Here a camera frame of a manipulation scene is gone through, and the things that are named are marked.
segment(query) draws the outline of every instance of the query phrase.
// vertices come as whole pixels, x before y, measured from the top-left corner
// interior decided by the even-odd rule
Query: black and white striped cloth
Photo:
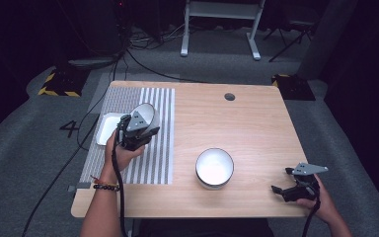
[[[109,87],[79,183],[92,183],[104,165],[105,146],[97,144],[96,134],[103,116],[129,114],[143,103],[151,104],[160,116],[160,130],[146,145],[144,154],[133,159],[122,172],[125,184],[168,185],[172,183],[174,158],[175,89]]]

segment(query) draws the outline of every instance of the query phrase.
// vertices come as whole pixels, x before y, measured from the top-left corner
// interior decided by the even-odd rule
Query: person's right hand
[[[323,185],[321,179],[317,175],[315,175],[315,177],[316,177],[316,180],[318,180],[319,182],[320,201],[321,201],[320,208],[316,212],[316,215],[329,225],[332,236],[337,236],[337,237],[338,236],[340,237],[352,236],[341,214],[338,212],[337,208],[335,207],[335,203],[332,200],[328,190]],[[309,200],[305,198],[298,199],[296,202],[297,204],[305,206],[309,209],[313,209],[313,207],[316,204],[315,200]]]
[[[320,200],[321,205],[319,210],[316,212],[316,215],[321,218],[326,223],[330,223],[333,218],[340,217],[340,214],[338,213],[337,208],[335,207],[334,202],[332,201],[332,198],[328,191],[326,190],[325,186],[323,185],[321,179],[315,175],[316,180],[319,182],[320,186]],[[309,200],[305,198],[301,198],[297,200],[297,204],[303,205],[309,209],[313,209],[313,207],[316,204],[315,200]]]

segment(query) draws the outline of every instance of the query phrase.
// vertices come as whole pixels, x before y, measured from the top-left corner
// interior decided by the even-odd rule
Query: stand leg
[[[189,40],[190,40],[190,0],[187,0],[186,5],[186,18],[185,18],[185,31],[183,37],[183,45],[181,47],[181,56],[189,54]]]
[[[255,34],[257,33],[257,27],[258,27],[258,23],[260,22],[261,13],[262,13],[262,9],[260,6],[258,6],[258,12],[257,12],[257,15],[255,16],[254,25],[252,26],[252,31],[250,34],[246,33],[254,60],[261,59],[260,53],[257,48],[257,44],[255,43]]]

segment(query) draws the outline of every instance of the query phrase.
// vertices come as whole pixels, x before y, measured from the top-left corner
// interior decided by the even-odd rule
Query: white ceramic bowl
[[[195,165],[198,180],[209,190],[219,190],[226,185],[232,177],[233,169],[232,157],[219,148],[203,151]]]

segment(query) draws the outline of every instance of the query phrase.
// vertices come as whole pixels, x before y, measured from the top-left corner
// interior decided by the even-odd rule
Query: hand
[[[335,207],[334,202],[332,201],[331,196],[329,195],[328,191],[323,185],[321,179],[317,175],[315,175],[315,178],[319,182],[321,200],[321,205],[319,210],[316,212],[316,215],[326,223],[329,223],[333,218],[338,217],[339,213],[337,211],[337,208]],[[297,204],[303,205],[309,209],[313,209],[314,205],[316,204],[316,201],[301,198],[297,200]]]
[[[105,163],[101,175],[101,180],[105,182],[112,182],[116,183],[116,177],[115,172],[113,168],[113,145],[115,140],[115,130],[113,131],[113,134],[110,136],[110,138],[107,140],[106,144],[106,151],[105,151]],[[145,146],[140,146],[135,151],[129,151],[124,148],[122,148],[120,145],[118,145],[115,148],[116,153],[116,162],[118,164],[118,168],[122,171],[125,169],[128,164],[130,164],[131,160],[141,154],[143,154]]]
[[[349,237],[352,236],[349,228],[346,225],[346,222],[343,220],[341,214],[338,212],[335,207],[334,201],[332,200],[329,192],[326,190],[320,178],[315,175],[316,180],[319,182],[320,186],[320,201],[321,205],[319,210],[316,212],[316,215],[325,221],[330,230],[331,236],[333,237]],[[303,205],[309,209],[313,209],[316,201],[301,198],[297,200],[297,204]]]

